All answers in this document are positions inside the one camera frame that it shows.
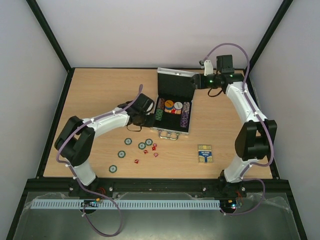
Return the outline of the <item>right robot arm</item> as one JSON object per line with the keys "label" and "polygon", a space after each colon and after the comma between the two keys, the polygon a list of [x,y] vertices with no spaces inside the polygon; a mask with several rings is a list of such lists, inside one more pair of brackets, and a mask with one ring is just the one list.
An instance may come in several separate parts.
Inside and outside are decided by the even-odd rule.
{"label": "right robot arm", "polygon": [[274,159],[277,123],[259,109],[249,92],[245,77],[236,73],[231,55],[216,57],[216,68],[210,60],[199,62],[203,73],[193,78],[196,89],[220,89],[232,102],[242,123],[236,137],[235,157],[218,177],[218,191],[229,196],[241,188],[247,171],[253,166],[268,167]]}

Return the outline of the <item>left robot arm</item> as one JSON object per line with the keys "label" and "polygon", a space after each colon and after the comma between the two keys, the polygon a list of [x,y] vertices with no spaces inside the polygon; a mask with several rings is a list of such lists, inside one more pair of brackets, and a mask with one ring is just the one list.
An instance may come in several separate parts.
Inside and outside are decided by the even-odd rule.
{"label": "left robot arm", "polygon": [[56,161],[64,163],[82,185],[89,186],[97,178],[89,162],[94,140],[114,129],[129,125],[148,127],[154,105],[151,98],[140,93],[133,101],[119,104],[101,115],[84,119],[70,117],[54,143],[57,150]]}

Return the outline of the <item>aluminium poker case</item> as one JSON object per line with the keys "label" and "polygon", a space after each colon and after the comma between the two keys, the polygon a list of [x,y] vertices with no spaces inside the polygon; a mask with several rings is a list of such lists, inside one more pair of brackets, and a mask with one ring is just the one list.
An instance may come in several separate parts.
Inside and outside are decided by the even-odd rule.
{"label": "aluminium poker case", "polygon": [[197,72],[169,68],[157,69],[157,99],[152,129],[158,137],[177,140],[188,135]]}

